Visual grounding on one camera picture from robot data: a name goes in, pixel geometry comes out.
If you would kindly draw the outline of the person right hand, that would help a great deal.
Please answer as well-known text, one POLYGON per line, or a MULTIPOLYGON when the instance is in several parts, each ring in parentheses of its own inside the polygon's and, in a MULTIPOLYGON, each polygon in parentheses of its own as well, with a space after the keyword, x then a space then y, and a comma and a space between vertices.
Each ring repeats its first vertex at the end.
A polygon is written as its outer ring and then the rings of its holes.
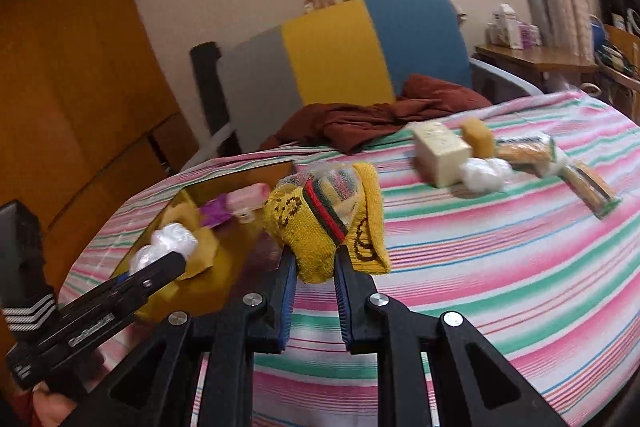
POLYGON ((32 389, 32 425, 58 427, 77 407, 77 403, 65 395, 52 392, 46 383, 32 389))

